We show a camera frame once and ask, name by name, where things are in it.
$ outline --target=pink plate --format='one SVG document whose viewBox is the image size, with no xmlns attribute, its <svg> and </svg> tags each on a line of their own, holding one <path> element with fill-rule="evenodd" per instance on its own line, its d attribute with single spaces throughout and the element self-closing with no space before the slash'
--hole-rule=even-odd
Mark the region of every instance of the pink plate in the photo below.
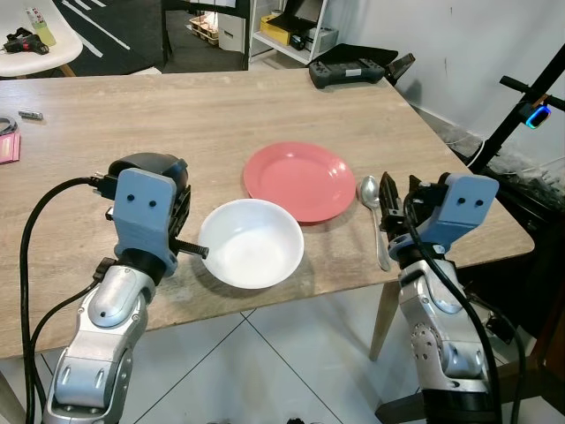
<svg viewBox="0 0 565 424">
<path fill-rule="evenodd" d="M 347 164 L 313 144 L 263 148 L 245 165 L 244 182 L 251 197 L 282 206 L 300 223 L 338 216 L 355 198 L 355 177 Z"/>
</svg>

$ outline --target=metal spoon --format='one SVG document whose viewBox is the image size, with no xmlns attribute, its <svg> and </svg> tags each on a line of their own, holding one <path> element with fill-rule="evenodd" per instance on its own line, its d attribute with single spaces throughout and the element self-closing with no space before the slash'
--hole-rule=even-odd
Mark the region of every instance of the metal spoon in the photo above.
<svg viewBox="0 0 565 424">
<path fill-rule="evenodd" d="M 387 247 L 380 233 L 379 186 L 372 175 L 363 178 L 358 187 L 358 196 L 364 206 L 373 212 L 374 233 L 377 238 L 377 261 L 383 271 L 390 271 Z"/>
</svg>

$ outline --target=power drill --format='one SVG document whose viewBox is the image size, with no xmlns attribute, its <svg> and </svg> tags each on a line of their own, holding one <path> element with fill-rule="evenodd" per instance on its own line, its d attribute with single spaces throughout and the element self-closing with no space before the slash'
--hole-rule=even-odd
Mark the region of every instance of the power drill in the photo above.
<svg viewBox="0 0 565 424">
<path fill-rule="evenodd" d="M 46 46 L 39 35 L 32 34 L 25 28 L 18 28 L 16 34 L 8 34 L 6 36 L 8 42 L 5 43 L 3 50 L 7 53 L 18 53 L 19 51 L 33 51 L 38 55 L 49 53 L 49 47 Z"/>
</svg>

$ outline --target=white bowl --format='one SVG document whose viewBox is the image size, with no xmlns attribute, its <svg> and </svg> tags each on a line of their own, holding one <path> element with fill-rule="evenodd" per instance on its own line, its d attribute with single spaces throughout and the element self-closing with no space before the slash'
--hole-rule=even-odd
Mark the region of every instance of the white bowl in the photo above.
<svg viewBox="0 0 565 424">
<path fill-rule="evenodd" d="M 207 270 L 242 289 L 280 283 L 304 254 L 304 236 L 292 215 L 258 199 L 231 201 L 214 210 L 204 220 L 198 242 L 210 249 Z"/>
</svg>

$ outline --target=white chair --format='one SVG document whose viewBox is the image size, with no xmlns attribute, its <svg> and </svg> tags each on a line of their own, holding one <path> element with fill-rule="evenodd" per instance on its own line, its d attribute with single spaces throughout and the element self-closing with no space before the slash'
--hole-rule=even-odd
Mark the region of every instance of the white chair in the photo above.
<svg viewBox="0 0 565 424">
<path fill-rule="evenodd" d="M 65 76 L 74 77 L 68 63 L 82 51 L 82 41 L 51 0 L 0 0 L 0 44 L 5 44 L 6 35 L 15 33 L 19 27 L 34 31 L 27 18 L 26 7 L 36 7 L 39 10 L 55 37 L 56 44 L 49 47 L 46 55 L 29 51 L 0 54 L 0 77 L 25 77 L 30 73 L 58 66 Z"/>
</svg>

